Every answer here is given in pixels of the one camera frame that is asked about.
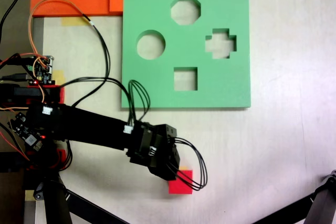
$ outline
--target tripod leg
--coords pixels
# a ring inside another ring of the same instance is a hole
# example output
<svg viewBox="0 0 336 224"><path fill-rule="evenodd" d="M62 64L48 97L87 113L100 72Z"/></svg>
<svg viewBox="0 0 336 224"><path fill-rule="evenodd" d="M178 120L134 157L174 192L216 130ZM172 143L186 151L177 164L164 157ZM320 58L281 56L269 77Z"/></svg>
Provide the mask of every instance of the tripod leg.
<svg viewBox="0 0 336 224"><path fill-rule="evenodd" d="M47 182L44 185L43 196L48 224L72 224L62 184Z"/></svg>
<svg viewBox="0 0 336 224"><path fill-rule="evenodd" d="M335 210L335 193L326 187L317 193L304 224L332 224Z"/></svg>
<svg viewBox="0 0 336 224"><path fill-rule="evenodd" d="M295 224L307 216L312 205L311 199L314 199L314 193L274 212L254 224Z"/></svg>

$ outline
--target red cube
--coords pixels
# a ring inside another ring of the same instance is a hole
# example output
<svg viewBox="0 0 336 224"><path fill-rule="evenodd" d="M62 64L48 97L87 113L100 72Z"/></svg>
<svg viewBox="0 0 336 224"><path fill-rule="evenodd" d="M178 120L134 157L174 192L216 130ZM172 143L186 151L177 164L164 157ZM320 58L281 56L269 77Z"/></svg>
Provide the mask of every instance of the red cube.
<svg viewBox="0 0 336 224"><path fill-rule="evenodd" d="M193 179L193 170L182 170L178 171L177 174L184 180L192 183L191 179ZM192 193L193 190L179 178L177 178L176 180L169 181L169 194L192 194Z"/></svg>

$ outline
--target green foam board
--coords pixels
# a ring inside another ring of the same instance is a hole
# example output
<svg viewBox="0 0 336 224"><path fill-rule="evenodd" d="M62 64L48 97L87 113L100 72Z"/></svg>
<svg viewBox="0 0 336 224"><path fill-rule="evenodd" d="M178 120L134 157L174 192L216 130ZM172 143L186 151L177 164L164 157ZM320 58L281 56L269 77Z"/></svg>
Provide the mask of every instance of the green foam board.
<svg viewBox="0 0 336 224"><path fill-rule="evenodd" d="M171 17L178 0L124 0L122 82L142 83L152 108L223 108L250 106L249 0L193 0L201 15L191 25L179 25ZM206 39L227 31L236 38L229 58L213 59ZM160 57L139 56L139 39L149 33L162 35L165 49ZM196 70L197 90L176 91L174 71ZM135 105L141 107L140 99ZM128 107L126 96L122 106Z"/></svg>

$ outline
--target red wire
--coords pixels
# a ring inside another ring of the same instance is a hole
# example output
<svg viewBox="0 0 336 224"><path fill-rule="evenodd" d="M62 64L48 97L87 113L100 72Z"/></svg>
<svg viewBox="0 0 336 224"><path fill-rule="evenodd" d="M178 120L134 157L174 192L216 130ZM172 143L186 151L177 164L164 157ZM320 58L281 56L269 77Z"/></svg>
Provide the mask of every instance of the red wire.
<svg viewBox="0 0 336 224"><path fill-rule="evenodd" d="M11 144L7 140L7 138L5 138L4 134L2 134L1 131L0 131L0 136L2 136L2 138L7 142L7 144L9 144L13 149L15 149L17 152L19 152L25 159L27 159L28 161L30 161L29 158L25 154L23 154L18 148L16 148L13 144Z"/></svg>

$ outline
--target white table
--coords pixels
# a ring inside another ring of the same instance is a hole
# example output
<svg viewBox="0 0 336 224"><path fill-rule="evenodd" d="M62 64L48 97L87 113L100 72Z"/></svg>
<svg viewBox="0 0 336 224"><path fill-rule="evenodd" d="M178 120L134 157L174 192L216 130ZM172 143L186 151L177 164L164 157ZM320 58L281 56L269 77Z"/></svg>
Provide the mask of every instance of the white table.
<svg viewBox="0 0 336 224"><path fill-rule="evenodd" d="M121 17L94 17L111 52L111 77L121 78ZM72 143L65 185L133 224L252 223L313 192L336 168L336 0L250 0L252 106L246 110L153 110L146 120L167 123L201 151L206 188L173 196L167 183L125 153ZM44 55L67 80L103 76L100 42L89 26L46 18ZM69 86L72 104L94 83ZM79 108L127 119L120 90L106 84ZM181 165L198 174L192 151ZM43 202L37 222L44 223ZM75 223L85 223L76 219Z"/></svg>

